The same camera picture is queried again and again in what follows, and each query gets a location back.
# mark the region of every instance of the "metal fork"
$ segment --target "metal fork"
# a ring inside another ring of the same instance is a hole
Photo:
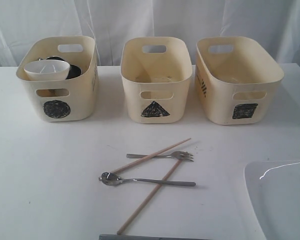
[[[126,155],[129,159],[141,159],[147,155],[140,155],[140,154],[130,154],[128,153]],[[187,151],[174,151],[173,153],[169,155],[157,155],[154,156],[153,159],[168,159],[168,158],[175,158],[183,161],[190,161],[193,162],[193,155],[191,153],[188,153]]]

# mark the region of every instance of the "spoon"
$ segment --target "spoon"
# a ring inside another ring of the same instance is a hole
[[[163,181],[163,180],[152,180],[152,179],[144,179],[144,178],[123,179],[107,171],[102,173],[101,181],[108,186],[117,186],[127,182],[147,182],[147,183],[154,183],[154,184],[165,184],[165,185],[184,186],[184,187],[194,187],[196,185],[196,183],[193,181]]]

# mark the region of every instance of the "storage bin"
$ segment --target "storage bin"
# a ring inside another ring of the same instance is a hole
[[[165,51],[144,51],[163,47]],[[173,123],[182,118],[192,65],[186,44],[175,37],[140,37],[123,49],[121,76],[130,118]]]
[[[24,71],[25,64],[59,56],[78,66],[82,74],[71,79],[31,81]],[[74,121],[88,117],[94,110],[98,70],[95,40],[88,36],[49,37],[36,42],[23,58],[16,75],[23,83],[37,115],[47,122]]]
[[[211,37],[197,43],[195,88],[205,115],[216,124],[260,121],[283,77],[276,61],[250,38]]]

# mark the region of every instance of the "white curtain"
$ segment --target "white curtain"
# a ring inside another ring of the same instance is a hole
[[[95,38],[101,65],[119,65],[126,41],[172,36],[195,60],[206,37],[246,36],[279,63],[300,65],[300,0],[0,0],[0,66],[17,66],[51,36]]]

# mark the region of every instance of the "wooden chopstick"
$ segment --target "wooden chopstick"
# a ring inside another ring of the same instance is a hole
[[[162,178],[162,180],[166,181],[171,176],[171,174],[176,170],[176,168],[181,164],[182,160],[178,160],[176,164],[168,171],[168,173]],[[120,227],[120,229],[116,232],[117,235],[121,235],[126,228],[130,225],[130,223],[138,216],[138,214],[144,209],[144,207],[148,204],[148,202],[153,198],[153,196],[158,192],[161,188],[162,184],[157,184],[155,188],[150,192],[150,194],[146,197],[146,199],[140,204],[140,206],[134,211],[134,213],[128,218],[128,220]]]
[[[162,150],[160,150],[160,151],[157,151],[157,152],[154,152],[154,153],[152,153],[152,154],[150,154],[150,155],[144,156],[144,157],[140,158],[139,160],[136,160],[136,161],[134,161],[134,162],[131,162],[131,163],[125,165],[125,166],[122,166],[122,167],[116,169],[116,170],[113,170],[113,171],[111,171],[110,173],[118,174],[118,173],[120,173],[120,172],[123,172],[124,170],[127,170],[127,169],[129,169],[129,168],[132,168],[132,167],[138,165],[138,164],[141,164],[141,163],[143,163],[143,162],[145,162],[145,161],[147,161],[147,160],[153,158],[154,156],[157,156],[157,155],[159,155],[159,154],[162,154],[162,153],[164,153],[164,152],[166,152],[166,151],[168,151],[168,150],[170,150],[170,149],[173,149],[174,147],[176,147],[176,146],[178,146],[178,145],[180,145],[180,144],[183,144],[183,143],[189,141],[190,139],[191,139],[191,138],[188,138],[188,139],[186,139],[186,140],[177,142],[176,144],[173,144],[173,145],[171,145],[171,146],[168,146],[168,147],[166,147],[166,148],[164,148],[164,149],[162,149]]]

